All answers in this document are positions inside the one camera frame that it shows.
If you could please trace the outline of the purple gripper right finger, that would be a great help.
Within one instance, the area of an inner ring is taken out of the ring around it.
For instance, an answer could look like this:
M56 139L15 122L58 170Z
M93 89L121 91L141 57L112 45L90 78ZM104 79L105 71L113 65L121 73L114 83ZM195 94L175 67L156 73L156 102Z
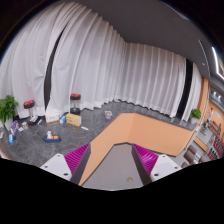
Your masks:
M137 144L132 145L131 153L143 185L181 170L181 167L166 154L156 155Z

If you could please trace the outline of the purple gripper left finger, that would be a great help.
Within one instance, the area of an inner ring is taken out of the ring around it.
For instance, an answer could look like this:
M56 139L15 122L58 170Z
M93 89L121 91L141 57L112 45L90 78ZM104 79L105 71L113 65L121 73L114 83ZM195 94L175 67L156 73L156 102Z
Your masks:
M90 154L90 144L85 144L65 155L55 154L41 166L41 169L65 180L78 184Z

